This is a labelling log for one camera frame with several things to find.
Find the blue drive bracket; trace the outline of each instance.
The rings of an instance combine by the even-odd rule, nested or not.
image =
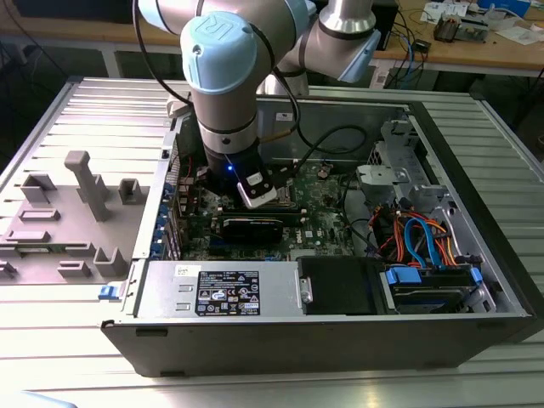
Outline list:
[[[479,285],[484,281],[484,277],[478,268],[472,267],[470,269],[470,275],[473,276],[474,281]]]
[[[393,266],[385,272],[388,284],[395,283],[422,283],[422,277],[416,268],[411,266]]]

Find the wooden workbench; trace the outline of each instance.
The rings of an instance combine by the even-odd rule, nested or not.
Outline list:
[[[432,43],[426,69],[440,71],[468,71],[517,76],[536,76],[544,66],[544,44],[537,42],[522,46],[494,32],[486,43],[435,42],[434,25],[419,21],[425,0],[400,0],[401,10],[408,26],[418,38]],[[120,25],[94,21],[52,20],[21,18],[13,10],[18,21],[43,45],[58,45],[73,48],[96,48],[102,51],[106,67],[111,76],[119,74],[114,66],[116,51],[137,51],[137,42],[131,25]],[[544,12],[531,9],[526,18],[544,20]],[[142,33],[151,52],[179,54],[179,39],[143,22]],[[0,5],[0,37],[5,43],[28,43],[19,28],[7,16]],[[391,38],[388,49],[374,55],[373,65],[389,69],[405,57],[405,51],[397,37]]]

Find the robotic arm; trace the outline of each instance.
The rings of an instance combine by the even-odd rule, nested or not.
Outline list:
[[[305,0],[140,0],[139,8],[180,36],[210,177],[249,208],[277,196],[258,154],[261,82],[277,65],[354,82],[380,38],[371,0],[331,0],[311,25],[315,6]]]

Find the power supply label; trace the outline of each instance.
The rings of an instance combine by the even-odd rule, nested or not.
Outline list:
[[[199,316],[260,315],[258,272],[201,271],[195,311]]]

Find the table leg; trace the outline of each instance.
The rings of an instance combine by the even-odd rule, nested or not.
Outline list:
[[[378,59],[376,61],[376,68],[372,75],[370,89],[383,89],[386,81],[388,80],[389,71],[394,68],[396,64],[394,59]]]
[[[116,52],[113,49],[101,49],[105,69],[110,78],[122,78],[122,70],[117,61]]]

